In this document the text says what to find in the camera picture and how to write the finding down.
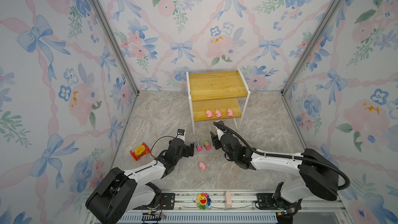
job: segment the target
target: vent grille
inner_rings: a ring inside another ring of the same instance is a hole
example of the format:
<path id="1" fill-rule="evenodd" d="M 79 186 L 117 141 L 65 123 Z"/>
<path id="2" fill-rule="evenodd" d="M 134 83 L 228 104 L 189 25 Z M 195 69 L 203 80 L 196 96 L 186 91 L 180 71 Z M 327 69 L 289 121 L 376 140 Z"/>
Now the vent grille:
<path id="1" fill-rule="evenodd" d="M 186 212 L 167 212 L 164 213 L 166 219 L 159 221 L 159 223 L 278 223 L 276 214 L 273 212 L 267 213 L 186 213 Z M 141 212 L 127 212 L 117 223 L 156 223 L 151 221 L 152 216 L 143 216 Z"/>

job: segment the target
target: wall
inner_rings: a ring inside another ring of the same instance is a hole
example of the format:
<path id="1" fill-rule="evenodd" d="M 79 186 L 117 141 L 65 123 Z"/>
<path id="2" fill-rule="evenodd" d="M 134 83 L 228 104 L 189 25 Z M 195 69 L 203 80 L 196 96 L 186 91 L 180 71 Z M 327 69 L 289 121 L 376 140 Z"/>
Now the wall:
<path id="1" fill-rule="evenodd" d="M 252 90 L 280 90 L 331 2 L 99 1 L 141 90 L 186 90 L 186 70 L 238 66 Z"/>
<path id="2" fill-rule="evenodd" d="M 307 146 L 351 179 L 355 224 L 398 222 L 397 31 L 397 0 L 345 0 L 290 91 Z"/>
<path id="3" fill-rule="evenodd" d="M 131 90 L 87 0 L 0 6 L 0 223 L 79 223 Z"/>

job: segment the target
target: gray floor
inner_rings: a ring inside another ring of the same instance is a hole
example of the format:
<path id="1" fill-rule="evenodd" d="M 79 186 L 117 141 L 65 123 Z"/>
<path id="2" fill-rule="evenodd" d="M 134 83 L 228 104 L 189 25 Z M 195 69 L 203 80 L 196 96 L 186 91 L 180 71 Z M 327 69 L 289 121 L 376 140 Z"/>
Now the gray floor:
<path id="1" fill-rule="evenodd" d="M 245 99 L 239 99 L 242 105 Z M 224 124 L 235 130 L 232 119 Z M 162 136 L 176 136 L 177 129 L 186 130 L 186 144 L 205 140 L 211 144 L 213 121 L 196 122 L 196 136 L 192 134 L 188 95 L 186 92 L 141 91 L 116 155 L 113 167 L 132 169 L 152 161 L 150 154 L 135 161 L 130 150 L 145 142 L 150 148 Z M 277 92 L 251 92 L 242 127 L 238 132 L 255 148 L 268 152 L 303 152 L 299 138 Z M 167 149 L 171 138 L 162 138 L 153 148 L 157 156 Z M 199 162 L 207 170 L 199 168 Z M 272 170 L 244 170 L 224 158 L 221 149 L 195 151 L 193 157 L 182 157 L 167 177 L 153 181 L 161 189 L 275 189 L 282 181 L 296 177 Z"/>

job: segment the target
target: toy car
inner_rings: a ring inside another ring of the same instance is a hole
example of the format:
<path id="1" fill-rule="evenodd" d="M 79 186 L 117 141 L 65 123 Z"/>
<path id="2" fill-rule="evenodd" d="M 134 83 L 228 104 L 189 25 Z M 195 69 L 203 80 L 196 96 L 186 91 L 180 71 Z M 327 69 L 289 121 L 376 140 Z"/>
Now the toy car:
<path id="1" fill-rule="evenodd" d="M 205 145 L 206 151 L 209 151 L 211 149 L 209 142 L 205 141 L 204 145 Z"/>
<path id="2" fill-rule="evenodd" d="M 202 150 L 202 146 L 200 145 L 200 142 L 199 142 L 199 141 L 196 142 L 196 150 L 197 150 L 198 152 L 200 152 L 200 151 Z"/>

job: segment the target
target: sunflower toy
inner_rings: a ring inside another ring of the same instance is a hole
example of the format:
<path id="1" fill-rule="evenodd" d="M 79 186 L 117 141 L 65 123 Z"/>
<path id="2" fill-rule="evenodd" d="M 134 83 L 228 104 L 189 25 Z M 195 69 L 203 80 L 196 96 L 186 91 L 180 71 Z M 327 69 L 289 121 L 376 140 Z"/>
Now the sunflower toy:
<path id="1" fill-rule="evenodd" d="M 201 193 L 196 197 L 196 205 L 199 209 L 207 209 L 209 208 L 211 203 L 211 199 L 207 193 Z"/>

